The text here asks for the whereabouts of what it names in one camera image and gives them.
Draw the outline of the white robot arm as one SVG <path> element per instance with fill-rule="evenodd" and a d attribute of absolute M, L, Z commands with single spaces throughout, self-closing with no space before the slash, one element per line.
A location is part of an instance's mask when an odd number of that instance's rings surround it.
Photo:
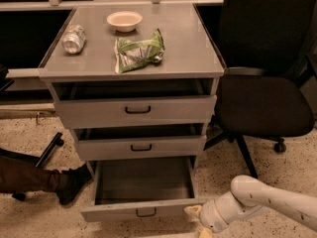
<path fill-rule="evenodd" d="M 201 223 L 199 238 L 212 238 L 230 223 L 256 217 L 268 208 L 317 230 L 316 197 L 269 186 L 249 176 L 235 177 L 229 191 L 203 204 L 187 206 L 184 212 Z"/>

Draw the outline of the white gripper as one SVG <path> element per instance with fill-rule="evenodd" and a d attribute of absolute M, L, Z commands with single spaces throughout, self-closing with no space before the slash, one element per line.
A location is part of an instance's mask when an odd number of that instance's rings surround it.
<path fill-rule="evenodd" d="M 246 220 L 261 213 L 260 206 L 243 205 L 230 191 L 201 205 L 186 206 L 184 212 L 192 222 L 201 221 L 204 227 L 220 233 L 237 220 Z M 198 238 L 213 238 L 212 231 L 203 228 Z"/>

